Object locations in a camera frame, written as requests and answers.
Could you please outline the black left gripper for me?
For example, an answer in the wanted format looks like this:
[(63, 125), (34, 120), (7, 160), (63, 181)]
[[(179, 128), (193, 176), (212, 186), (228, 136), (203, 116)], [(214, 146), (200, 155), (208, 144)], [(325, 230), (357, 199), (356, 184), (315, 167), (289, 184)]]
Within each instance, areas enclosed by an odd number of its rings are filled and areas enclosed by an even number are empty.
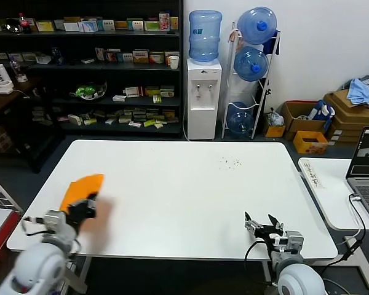
[(79, 229), (86, 219), (96, 217), (97, 193), (91, 193), (87, 199), (79, 200), (68, 207), (67, 224), (73, 229)]

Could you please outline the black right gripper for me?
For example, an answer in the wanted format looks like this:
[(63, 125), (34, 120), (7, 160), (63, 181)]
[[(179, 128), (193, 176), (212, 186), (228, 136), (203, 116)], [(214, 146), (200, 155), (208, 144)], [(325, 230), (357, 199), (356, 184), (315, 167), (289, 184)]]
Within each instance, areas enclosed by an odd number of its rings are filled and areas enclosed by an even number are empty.
[(277, 233), (282, 233), (284, 224), (280, 223), (274, 216), (268, 214), (268, 218), (273, 226), (274, 232), (263, 232), (264, 227), (253, 220), (250, 215), (245, 212), (245, 228), (256, 238), (261, 239), (266, 245), (268, 254), (273, 251), (279, 252), (283, 246), (287, 245), (287, 238)]

